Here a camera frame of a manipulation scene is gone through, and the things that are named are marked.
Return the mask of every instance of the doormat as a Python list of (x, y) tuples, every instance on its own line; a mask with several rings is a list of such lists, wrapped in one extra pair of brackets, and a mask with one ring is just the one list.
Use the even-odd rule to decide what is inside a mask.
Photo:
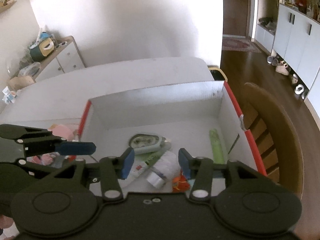
[(258, 52), (261, 50), (251, 41), (246, 38), (233, 38), (223, 37), (222, 38), (222, 50), (236, 50), (244, 52)]

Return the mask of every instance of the tube cap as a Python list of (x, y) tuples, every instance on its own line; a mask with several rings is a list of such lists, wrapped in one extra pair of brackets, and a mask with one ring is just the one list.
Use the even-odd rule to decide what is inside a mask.
[(160, 189), (165, 184), (165, 180), (154, 172), (150, 173), (150, 175), (147, 177), (147, 181), (157, 189)]

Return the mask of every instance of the shoe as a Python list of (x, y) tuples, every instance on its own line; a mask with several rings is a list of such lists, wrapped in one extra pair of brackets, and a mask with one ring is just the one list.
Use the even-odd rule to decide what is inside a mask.
[(278, 64), (277, 67), (276, 67), (276, 72), (282, 74), (282, 75), (285, 75), (285, 76), (288, 76), (289, 75), (289, 71), (287, 71), (287, 69), (285, 68), (284, 65), (282, 64)]

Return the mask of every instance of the metal rivet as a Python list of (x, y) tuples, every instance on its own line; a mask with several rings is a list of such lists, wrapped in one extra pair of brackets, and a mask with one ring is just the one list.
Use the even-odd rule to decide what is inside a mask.
[(152, 201), (150, 199), (145, 199), (143, 201), (143, 203), (146, 204), (146, 205), (150, 205), (150, 204), (152, 204)]
[(204, 198), (204, 197), (207, 197), (209, 195), (209, 193), (206, 190), (203, 190), (203, 189), (195, 190), (195, 191), (192, 192), (192, 194), (193, 194), (194, 197), (197, 197), (197, 198)]
[(121, 193), (117, 190), (108, 190), (104, 193), (104, 196), (107, 198), (117, 198), (121, 195)]
[(25, 160), (19, 160), (20, 165), (25, 165), (27, 162)]
[(152, 199), (152, 202), (159, 203), (159, 202), (161, 202), (161, 198), (155, 197)]

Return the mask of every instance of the chair backrest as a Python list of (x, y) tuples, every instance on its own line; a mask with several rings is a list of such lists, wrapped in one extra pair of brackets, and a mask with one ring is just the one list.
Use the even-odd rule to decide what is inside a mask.
[(244, 85), (244, 125), (251, 130), (268, 177), (302, 197), (303, 158), (295, 128), (275, 98), (263, 88)]

